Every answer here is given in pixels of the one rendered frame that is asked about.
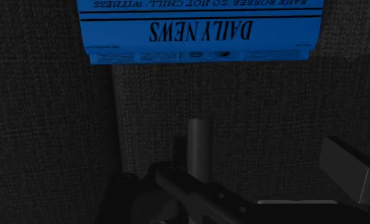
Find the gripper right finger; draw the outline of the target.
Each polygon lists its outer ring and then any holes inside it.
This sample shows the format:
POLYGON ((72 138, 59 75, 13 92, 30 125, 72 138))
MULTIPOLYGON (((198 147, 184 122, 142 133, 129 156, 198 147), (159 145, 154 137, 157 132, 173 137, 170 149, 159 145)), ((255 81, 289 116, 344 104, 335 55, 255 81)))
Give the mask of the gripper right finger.
POLYGON ((342 139, 325 137, 319 166, 356 204, 370 214, 370 158, 342 139))

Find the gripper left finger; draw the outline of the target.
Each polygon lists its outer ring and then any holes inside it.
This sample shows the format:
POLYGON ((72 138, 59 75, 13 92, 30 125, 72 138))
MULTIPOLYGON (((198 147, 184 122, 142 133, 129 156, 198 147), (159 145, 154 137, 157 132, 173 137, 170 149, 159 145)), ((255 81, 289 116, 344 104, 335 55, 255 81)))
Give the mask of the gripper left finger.
POLYGON ((171 161, 112 175, 96 224, 252 224, 254 204, 212 181, 212 152, 211 122, 189 120, 171 161))

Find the blue newspaper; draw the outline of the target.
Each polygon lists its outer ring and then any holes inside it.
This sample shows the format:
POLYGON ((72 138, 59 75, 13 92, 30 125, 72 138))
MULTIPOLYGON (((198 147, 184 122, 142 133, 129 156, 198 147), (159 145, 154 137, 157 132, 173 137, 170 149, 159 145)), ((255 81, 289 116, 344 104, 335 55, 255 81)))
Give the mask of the blue newspaper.
POLYGON ((324 0, 77 0, 92 64, 306 60, 324 0))

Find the dark grey fabric sofa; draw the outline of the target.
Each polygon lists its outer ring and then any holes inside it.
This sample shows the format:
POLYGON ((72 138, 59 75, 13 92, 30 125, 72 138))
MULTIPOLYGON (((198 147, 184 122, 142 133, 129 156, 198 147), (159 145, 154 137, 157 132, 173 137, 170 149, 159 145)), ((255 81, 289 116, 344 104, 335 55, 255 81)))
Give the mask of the dark grey fabric sofa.
POLYGON ((352 200, 318 165, 370 157, 370 0, 325 0, 303 61, 92 66, 75 0, 0 0, 0 224, 94 224, 115 172, 214 124, 214 178, 250 201, 352 200))

